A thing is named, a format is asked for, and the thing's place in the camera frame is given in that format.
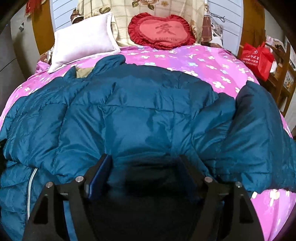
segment jacket zipper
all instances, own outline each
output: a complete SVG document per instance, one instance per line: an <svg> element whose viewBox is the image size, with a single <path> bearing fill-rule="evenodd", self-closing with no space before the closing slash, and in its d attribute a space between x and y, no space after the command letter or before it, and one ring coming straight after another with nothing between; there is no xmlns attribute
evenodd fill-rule
<svg viewBox="0 0 296 241"><path fill-rule="evenodd" d="M30 217L31 191L32 191L32 185L33 185L33 181L37 171L38 171L38 168L35 168L29 179L28 190L27 190L27 221L29 220L29 217Z"/></svg>

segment silver bolt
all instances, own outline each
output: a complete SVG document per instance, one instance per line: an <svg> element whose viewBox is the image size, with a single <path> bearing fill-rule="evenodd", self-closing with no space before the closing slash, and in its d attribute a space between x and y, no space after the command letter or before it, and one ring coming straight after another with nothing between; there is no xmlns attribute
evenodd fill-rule
<svg viewBox="0 0 296 241"><path fill-rule="evenodd" d="M80 183L80 182L83 181L83 179L84 179L83 176L78 176L78 177L75 178L75 181Z"/></svg>
<svg viewBox="0 0 296 241"><path fill-rule="evenodd" d="M241 183L241 182L235 182L235 185L236 185L238 188L241 188L241 187L242 187L242 183Z"/></svg>
<svg viewBox="0 0 296 241"><path fill-rule="evenodd" d="M211 183L213 181L213 179L211 177L205 177L205 181L207 183Z"/></svg>
<svg viewBox="0 0 296 241"><path fill-rule="evenodd" d="M46 186L47 188L51 188L53 184L54 184L53 182L48 182L47 184L45 184L45 186Z"/></svg>

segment pink floral bedsheet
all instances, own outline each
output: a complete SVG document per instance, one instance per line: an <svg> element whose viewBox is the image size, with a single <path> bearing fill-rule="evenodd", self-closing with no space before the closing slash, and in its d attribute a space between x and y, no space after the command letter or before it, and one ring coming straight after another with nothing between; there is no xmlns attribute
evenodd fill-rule
<svg viewBox="0 0 296 241"><path fill-rule="evenodd" d="M128 64L160 66L199 77L211 84L214 91L225 92L234 98L247 80L258 83L253 73L241 61L221 48L194 45L173 50L156 50L147 46L137 46L122 48L121 54L126 57ZM80 60L52 74L47 73L48 64L38 62L36 73L10 96L0 117L0 127L8 110L18 98L33 93L55 77L63 76L72 66L92 67L103 57ZM284 129L292 136L283 117L282 122ZM296 202L296 194L273 189L261 194L254 193L251 200L259 217L265 240L273 240L290 215Z"/></svg>

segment white pillow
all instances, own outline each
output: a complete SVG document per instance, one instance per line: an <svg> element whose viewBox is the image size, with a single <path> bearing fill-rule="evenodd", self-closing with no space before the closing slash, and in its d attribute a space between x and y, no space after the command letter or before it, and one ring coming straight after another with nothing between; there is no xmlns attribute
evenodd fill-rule
<svg viewBox="0 0 296 241"><path fill-rule="evenodd" d="M119 53L111 31L111 18L112 12L108 12L56 31L48 73L80 59Z"/></svg>

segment red hanging decoration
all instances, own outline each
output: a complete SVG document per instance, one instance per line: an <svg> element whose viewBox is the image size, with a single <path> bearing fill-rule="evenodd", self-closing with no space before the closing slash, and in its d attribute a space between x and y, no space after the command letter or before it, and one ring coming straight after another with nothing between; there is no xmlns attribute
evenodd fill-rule
<svg viewBox="0 0 296 241"><path fill-rule="evenodd" d="M41 4L45 3L46 0L29 0L26 5L25 15L30 16Z"/></svg>

